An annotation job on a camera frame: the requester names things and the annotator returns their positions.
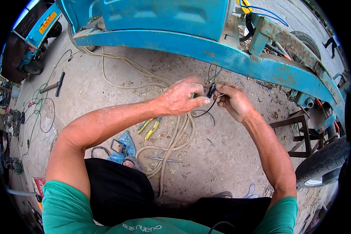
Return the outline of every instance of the green t-shirt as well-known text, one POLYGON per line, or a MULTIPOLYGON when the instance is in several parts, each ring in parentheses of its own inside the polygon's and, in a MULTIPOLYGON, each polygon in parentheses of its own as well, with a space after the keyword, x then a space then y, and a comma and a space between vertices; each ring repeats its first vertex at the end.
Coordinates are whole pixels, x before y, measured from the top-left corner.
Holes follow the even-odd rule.
MULTIPOLYGON (((43 226, 46 234, 56 233, 208 233, 210 228, 182 219, 131 219, 114 227, 94 223, 90 202, 79 190, 59 181, 44 188, 43 226)), ((285 197, 274 204, 253 233, 293 233, 298 213, 296 198, 285 197)))

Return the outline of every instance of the yellow-handled pliers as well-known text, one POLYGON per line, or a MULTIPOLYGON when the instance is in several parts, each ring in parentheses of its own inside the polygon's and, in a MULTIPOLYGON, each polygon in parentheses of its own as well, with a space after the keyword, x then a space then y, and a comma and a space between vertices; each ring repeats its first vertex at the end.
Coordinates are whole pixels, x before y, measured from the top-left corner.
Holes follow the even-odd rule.
MULTIPOLYGON (((144 138, 145 140, 148 140, 150 138, 150 136, 154 133, 154 131, 157 129, 161 118, 162 118, 162 116, 157 117, 156 122, 153 125, 153 128, 145 136, 145 138, 144 138)), ((145 127, 148 125, 148 123, 150 123, 152 120, 153 119, 146 120, 145 123, 142 125, 142 127, 138 130, 138 134, 140 134, 145 129, 145 127)))

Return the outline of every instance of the man's left hand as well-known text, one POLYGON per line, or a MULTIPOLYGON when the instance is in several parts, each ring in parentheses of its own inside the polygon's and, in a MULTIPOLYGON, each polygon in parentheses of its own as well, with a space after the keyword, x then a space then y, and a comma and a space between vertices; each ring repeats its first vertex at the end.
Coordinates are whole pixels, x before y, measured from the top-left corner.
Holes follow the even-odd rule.
POLYGON ((210 103, 209 98, 204 97, 203 84, 202 79, 189 76, 165 90, 155 99, 156 104, 164 115, 184 115, 194 108, 210 103))

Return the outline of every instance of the man's right arm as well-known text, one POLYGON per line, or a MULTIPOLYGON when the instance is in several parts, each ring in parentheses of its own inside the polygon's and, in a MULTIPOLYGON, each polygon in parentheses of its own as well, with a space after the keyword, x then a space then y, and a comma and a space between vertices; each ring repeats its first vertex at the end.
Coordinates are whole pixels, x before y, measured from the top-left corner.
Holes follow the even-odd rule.
POLYGON ((216 85, 216 90, 218 95, 225 94, 217 98, 218 106, 225 107, 235 120, 243 123, 257 147, 265 175, 274 188, 268 209, 284 197, 296 198, 294 168, 273 129, 237 85, 222 82, 216 85))

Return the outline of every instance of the sandal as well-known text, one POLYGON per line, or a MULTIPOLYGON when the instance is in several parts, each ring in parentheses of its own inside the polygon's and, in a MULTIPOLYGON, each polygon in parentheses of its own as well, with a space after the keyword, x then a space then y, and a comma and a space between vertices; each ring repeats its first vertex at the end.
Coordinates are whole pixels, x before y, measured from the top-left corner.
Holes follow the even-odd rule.
POLYGON ((220 193, 215 194, 211 197, 225 198, 225 196, 229 196, 230 198, 233 198, 233 194, 231 192, 220 192, 220 193))
POLYGON ((139 164, 138 164, 138 162, 136 161, 135 158, 133 158, 131 156, 125 157, 124 160, 122 161, 122 165, 123 165, 123 163, 125 161, 130 161, 130 162, 132 162, 134 164, 134 166, 132 166, 131 168, 136 169, 136 170, 138 170, 140 172, 143 172, 142 168, 139 166, 139 164))

